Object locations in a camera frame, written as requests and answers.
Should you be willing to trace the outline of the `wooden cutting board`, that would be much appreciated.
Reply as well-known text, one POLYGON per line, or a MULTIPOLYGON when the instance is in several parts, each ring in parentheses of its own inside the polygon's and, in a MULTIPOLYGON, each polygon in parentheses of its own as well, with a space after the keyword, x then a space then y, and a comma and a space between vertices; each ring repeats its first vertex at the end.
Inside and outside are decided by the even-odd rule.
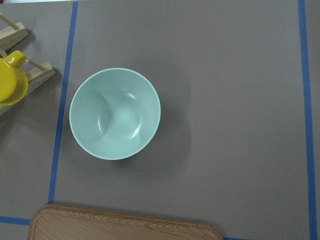
POLYGON ((208 224, 59 204, 41 207, 30 222, 30 240, 221 240, 208 224))

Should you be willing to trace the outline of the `yellow cup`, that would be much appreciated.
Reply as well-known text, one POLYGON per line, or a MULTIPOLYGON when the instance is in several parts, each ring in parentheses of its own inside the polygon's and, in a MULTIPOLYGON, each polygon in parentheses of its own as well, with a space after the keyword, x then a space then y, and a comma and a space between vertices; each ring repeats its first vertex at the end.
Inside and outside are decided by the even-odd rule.
POLYGON ((0 58, 0 106, 18 103, 28 90, 28 78, 22 65, 26 55, 19 50, 0 58))

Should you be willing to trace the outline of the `light green bowl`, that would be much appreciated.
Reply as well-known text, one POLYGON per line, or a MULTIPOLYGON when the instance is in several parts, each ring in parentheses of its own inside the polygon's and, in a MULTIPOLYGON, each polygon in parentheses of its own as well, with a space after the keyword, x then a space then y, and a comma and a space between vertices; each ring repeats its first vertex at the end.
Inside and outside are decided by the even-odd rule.
POLYGON ((69 108, 69 125, 78 145, 103 160, 129 158, 155 136, 161 103, 152 83, 127 68, 108 68, 86 79, 69 108))

